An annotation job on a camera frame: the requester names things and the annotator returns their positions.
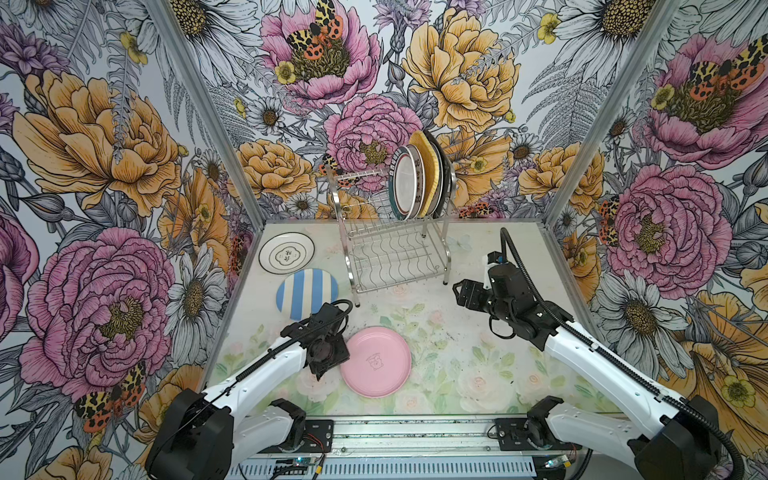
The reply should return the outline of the blue white striped plate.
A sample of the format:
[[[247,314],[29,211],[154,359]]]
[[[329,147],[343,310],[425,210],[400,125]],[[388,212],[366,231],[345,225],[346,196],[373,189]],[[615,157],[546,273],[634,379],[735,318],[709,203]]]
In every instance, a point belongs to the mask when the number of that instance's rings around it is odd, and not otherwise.
[[[327,271],[311,268],[287,277],[275,297],[279,312],[290,320],[300,321],[317,313],[324,303],[338,299],[339,285]]]

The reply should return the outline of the orange sunburst white plate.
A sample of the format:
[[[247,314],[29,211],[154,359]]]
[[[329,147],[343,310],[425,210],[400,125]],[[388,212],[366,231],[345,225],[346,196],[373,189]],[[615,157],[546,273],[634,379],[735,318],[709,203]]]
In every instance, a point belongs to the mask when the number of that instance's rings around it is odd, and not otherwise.
[[[439,184],[436,206],[432,212],[432,217],[437,219],[442,215],[443,202],[444,202],[445,196],[447,195],[449,180],[448,180],[448,164],[447,164],[446,156],[443,152],[442,147],[437,142],[434,142],[434,145],[436,147],[437,153],[440,158],[440,168],[439,168],[440,184]]]

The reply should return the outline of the white plate with black rings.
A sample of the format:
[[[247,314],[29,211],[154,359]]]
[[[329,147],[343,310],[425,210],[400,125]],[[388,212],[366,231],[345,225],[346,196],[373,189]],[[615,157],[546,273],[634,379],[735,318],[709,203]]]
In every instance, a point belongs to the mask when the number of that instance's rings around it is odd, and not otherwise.
[[[312,260],[315,244],[306,234],[287,232],[268,239],[260,248],[259,265],[268,273],[288,275],[303,270]]]

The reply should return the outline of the green red rimmed white plate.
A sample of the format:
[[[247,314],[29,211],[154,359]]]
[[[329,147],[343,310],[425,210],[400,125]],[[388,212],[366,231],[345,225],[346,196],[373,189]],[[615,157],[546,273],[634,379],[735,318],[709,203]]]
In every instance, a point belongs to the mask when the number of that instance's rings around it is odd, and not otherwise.
[[[416,194],[416,173],[413,158],[403,146],[394,152],[389,170],[388,195],[397,220],[408,220]]]

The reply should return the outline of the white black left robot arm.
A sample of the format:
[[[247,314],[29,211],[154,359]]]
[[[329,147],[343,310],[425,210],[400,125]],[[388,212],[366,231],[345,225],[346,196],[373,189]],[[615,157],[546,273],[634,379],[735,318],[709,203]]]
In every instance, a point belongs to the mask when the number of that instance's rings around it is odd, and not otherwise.
[[[324,303],[318,312],[284,327],[251,364],[201,392],[179,393],[148,454],[149,478],[223,479],[232,465],[265,449],[296,448],[304,435],[303,409],[279,399],[259,415],[253,411],[302,370],[321,379],[349,359],[343,332],[353,308],[346,299]]]

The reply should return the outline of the yellow woven square tray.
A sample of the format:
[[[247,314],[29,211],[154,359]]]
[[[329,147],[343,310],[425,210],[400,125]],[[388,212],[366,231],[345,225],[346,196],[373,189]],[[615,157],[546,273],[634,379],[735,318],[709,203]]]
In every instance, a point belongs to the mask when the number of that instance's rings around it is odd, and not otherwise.
[[[430,136],[423,130],[417,130],[411,135],[410,144],[418,150],[423,165],[425,186],[418,217],[426,218],[432,215],[436,209],[438,193],[441,187],[442,161],[434,142],[430,140]]]

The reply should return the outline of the pink round plate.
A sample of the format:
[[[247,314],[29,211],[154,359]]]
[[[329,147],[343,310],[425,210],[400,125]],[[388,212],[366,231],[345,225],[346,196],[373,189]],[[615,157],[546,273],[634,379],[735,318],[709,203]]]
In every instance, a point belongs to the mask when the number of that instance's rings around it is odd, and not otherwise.
[[[408,380],[412,357],[405,339],[392,329],[369,327],[346,341],[350,357],[341,364],[347,387],[366,398],[394,394]]]

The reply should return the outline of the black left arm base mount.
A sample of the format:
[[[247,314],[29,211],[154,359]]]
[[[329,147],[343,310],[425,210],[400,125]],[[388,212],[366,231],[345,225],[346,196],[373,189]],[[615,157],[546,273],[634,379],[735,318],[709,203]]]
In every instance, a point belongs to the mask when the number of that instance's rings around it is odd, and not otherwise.
[[[290,420],[286,438],[273,442],[266,453],[330,453],[333,446],[335,422],[328,419],[309,419],[307,413],[286,399],[273,400],[265,413],[278,413]]]

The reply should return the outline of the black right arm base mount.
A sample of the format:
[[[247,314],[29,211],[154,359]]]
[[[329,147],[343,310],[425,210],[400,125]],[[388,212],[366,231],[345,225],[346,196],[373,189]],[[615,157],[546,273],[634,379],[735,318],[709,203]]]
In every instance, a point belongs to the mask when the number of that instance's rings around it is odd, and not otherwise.
[[[581,450],[579,444],[558,439],[546,423],[550,411],[563,403],[559,397],[547,396],[523,417],[495,419],[486,435],[498,442],[501,451]]]

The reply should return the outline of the white plate with colored dots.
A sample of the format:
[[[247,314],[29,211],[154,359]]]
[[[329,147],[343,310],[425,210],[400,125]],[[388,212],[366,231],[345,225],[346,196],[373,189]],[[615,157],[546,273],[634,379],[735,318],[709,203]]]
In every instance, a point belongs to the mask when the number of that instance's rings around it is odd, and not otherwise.
[[[424,203],[424,196],[426,190],[424,161],[418,148],[413,145],[407,146],[412,158],[416,173],[416,194],[414,197],[414,204],[411,208],[409,218],[416,219],[419,217],[419,212]]]

